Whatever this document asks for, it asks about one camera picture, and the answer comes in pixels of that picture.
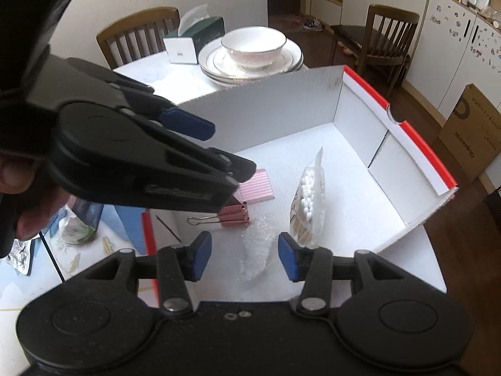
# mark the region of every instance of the open cardboard box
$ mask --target open cardboard box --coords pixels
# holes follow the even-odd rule
[[[289,231],[289,210],[304,167],[324,147],[326,218],[318,246],[334,255],[380,252],[426,221],[452,198],[457,184],[429,146],[407,123],[396,124],[388,102],[352,69],[317,68],[274,76],[180,105],[211,120],[216,134],[205,143],[265,168],[275,199],[249,206],[249,227],[190,226],[187,212],[152,211],[156,248],[171,244],[158,215],[189,244],[212,233],[212,256],[198,299],[280,301],[302,284],[286,276],[277,236]],[[257,224],[266,223],[260,230]],[[247,281],[241,273],[244,240],[273,233],[267,269]]]

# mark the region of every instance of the shoe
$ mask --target shoe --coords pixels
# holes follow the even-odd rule
[[[324,25],[316,18],[307,19],[302,28],[305,29],[306,31],[317,31],[317,32],[323,31],[325,29]]]

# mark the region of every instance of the pink eraser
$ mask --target pink eraser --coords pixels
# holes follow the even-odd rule
[[[248,204],[275,199],[266,169],[257,169],[249,181],[240,184],[240,195]]]

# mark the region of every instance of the white bowl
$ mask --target white bowl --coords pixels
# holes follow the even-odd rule
[[[221,39],[231,59],[250,70],[271,65],[287,42],[284,34],[267,27],[247,27],[229,32]]]

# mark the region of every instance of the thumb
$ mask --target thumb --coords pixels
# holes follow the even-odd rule
[[[34,162],[27,158],[0,155],[0,192],[21,193],[31,185]]]

